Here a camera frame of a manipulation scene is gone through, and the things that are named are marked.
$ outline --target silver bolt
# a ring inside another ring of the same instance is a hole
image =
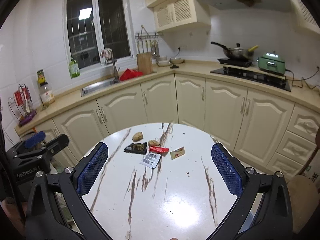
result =
[[[41,177],[43,175],[43,171],[38,171],[37,173],[36,173],[36,176],[39,178],[39,177]]]
[[[277,175],[279,178],[282,178],[282,177],[283,177],[283,174],[282,174],[282,172],[280,172],[280,171],[277,171],[277,172],[276,172],[276,175]]]
[[[246,168],[247,173],[254,174],[254,168],[248,167]]]
[[[73,168],[72,167],[67,167],[64,172],[65,173],[71,173],[73,171]]]

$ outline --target gas stove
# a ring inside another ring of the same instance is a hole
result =
[[[269,75],[267,73],[258,73],[231,66],[225,66],[217,70],[212,70],[210,73],[248,79],[291,92],[290,85],[285,76],[276,77],[275,75]]]

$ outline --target sink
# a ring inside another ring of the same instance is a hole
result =
[[[111,79],[106,79],[104,81],[100,81],[100,82],[91,84],[89,86],[81,88],[81,90],[80,90],[81,91],[81,97],[84,97],[84,96],[86,96],[86,95],[88,95],[90,93],[93,93],[93,92],[95,92],[97,90],[106,88],[108,86],[112,86],[113,84],[116,84],[116,83],[119,83],[119,82],[120,81],[111,78]]]

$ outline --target blue gripper pad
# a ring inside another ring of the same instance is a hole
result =
[[[45,140],[45,133],[43,131],[36,133],[29,139],[25,140],[24,147],[26,149],[31,149],[32,147],[36,146],[38,143],[41,143]]]
[[[79,196],[88,194],[99,172],[108,158],[108,146],[102,143],[100,148],[78,177],[77,193]]]
[[[240,197],[243,192],[241,177],[217,144],[212,146],[211,157],[230,193]]]

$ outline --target glass jar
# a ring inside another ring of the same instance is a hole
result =
[[[52,88],[47,82],[40,84],[39,92],[44,106],[49,106],[56,100],[53,95]]]

